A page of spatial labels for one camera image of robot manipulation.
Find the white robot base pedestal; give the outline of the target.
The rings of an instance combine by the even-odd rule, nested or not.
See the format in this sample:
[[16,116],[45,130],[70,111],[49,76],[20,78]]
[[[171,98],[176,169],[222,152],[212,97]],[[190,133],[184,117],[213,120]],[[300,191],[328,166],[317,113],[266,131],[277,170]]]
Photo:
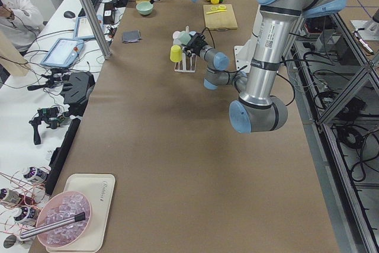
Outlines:
[[235,64],[237,70],[250,72],[250,63],[256,48],[257,36],[252,33],[250,39],[242,46],[234,46]]

